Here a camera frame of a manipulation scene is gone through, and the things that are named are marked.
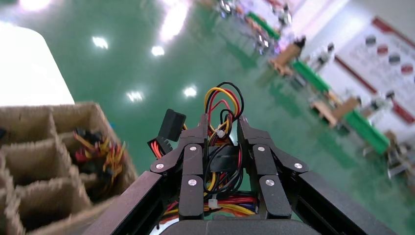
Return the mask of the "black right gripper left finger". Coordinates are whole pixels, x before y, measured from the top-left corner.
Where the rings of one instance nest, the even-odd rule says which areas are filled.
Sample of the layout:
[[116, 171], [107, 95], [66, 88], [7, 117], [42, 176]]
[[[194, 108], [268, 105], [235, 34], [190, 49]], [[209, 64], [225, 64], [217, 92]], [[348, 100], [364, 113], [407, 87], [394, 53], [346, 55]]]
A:
[[85, 231], [86, 235], [189, 235], [185, 221], [204, 219], [203, 159], [208, 116], [182, 131], [176, 149], [156, 160]]

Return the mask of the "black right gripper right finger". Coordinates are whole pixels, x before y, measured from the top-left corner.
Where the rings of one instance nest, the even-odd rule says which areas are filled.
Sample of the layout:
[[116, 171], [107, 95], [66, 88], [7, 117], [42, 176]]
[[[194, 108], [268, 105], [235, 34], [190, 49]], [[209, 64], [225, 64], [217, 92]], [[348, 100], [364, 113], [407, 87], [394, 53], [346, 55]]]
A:
[[308, 165], [276, 147], [268, 132], [238, 120], [238, 141], [261, 219], [299, 221], [321, 235], [391, 235], [369, 213]]

